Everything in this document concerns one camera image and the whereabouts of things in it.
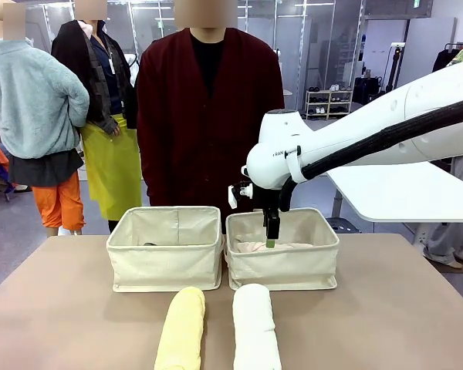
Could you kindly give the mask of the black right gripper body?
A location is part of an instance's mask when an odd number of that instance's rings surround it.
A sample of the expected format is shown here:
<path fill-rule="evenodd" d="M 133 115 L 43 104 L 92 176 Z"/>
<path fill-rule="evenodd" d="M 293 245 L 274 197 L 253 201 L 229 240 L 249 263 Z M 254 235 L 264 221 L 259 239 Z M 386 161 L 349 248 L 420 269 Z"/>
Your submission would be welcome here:
<path fill-rule="evenodd" d="M 280 209 L 281 190 L 263 189 L 261 187 L 254 186 L 252 188 L 252 192 L 252 202 L 254 209 Z"/>

